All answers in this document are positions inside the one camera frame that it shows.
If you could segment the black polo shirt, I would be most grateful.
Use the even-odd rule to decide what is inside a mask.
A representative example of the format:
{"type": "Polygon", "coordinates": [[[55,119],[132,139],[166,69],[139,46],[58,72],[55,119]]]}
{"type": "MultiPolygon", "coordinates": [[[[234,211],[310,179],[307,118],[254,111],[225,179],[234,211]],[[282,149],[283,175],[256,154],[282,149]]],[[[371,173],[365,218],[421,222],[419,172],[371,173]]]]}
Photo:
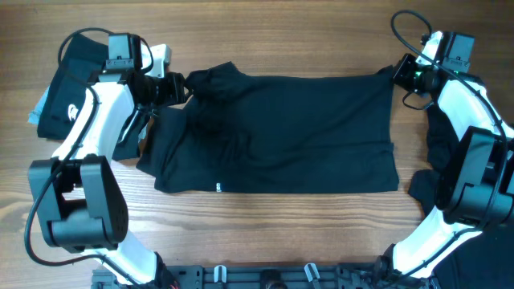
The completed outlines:
{"type": "Polygon", "coordinates": [[[395,191],[392,74],[250,76],[233,63],[193,71],[192,98],[160,111],[137,168],[165,193],[395,191]]]}

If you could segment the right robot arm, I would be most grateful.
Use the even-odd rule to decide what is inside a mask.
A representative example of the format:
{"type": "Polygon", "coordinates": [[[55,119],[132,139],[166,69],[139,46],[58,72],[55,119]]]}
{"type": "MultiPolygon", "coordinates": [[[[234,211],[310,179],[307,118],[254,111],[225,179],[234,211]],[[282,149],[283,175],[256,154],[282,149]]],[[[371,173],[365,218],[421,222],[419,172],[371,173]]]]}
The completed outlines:
{"type": "Polygon", "coordinates": [[[386,285],[427,279],[449,254],[485,230],[513,222],[513,130],[468,72],[474,37],[430,31],[423,48],[404,55],[394,83],[408,94],[429,95],[458,139],[435,187],[434,205],[417,229],[378,259],[386,285]]]}

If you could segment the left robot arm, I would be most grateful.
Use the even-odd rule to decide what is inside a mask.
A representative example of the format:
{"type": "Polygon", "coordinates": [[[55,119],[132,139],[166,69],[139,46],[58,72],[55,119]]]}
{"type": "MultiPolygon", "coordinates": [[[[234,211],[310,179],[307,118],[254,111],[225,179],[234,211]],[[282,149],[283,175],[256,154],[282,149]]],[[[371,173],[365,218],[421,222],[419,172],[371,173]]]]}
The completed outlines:
{"type": "Polygon", "coordinates": [[[171,50],[130,33],[108,33],[108,53],[86,79],[84,105],[67,138],[46,160],[32,162],[34,198],[24,230],[35,258],[31,228],[38,223],[48,246],[71,263],[95,259],[127,288],[176,288],[161,256],[129,230],[129,209],[111,169],[116,145],[139,113],[188,100],[184,78],[169,71],[171,50]]]}

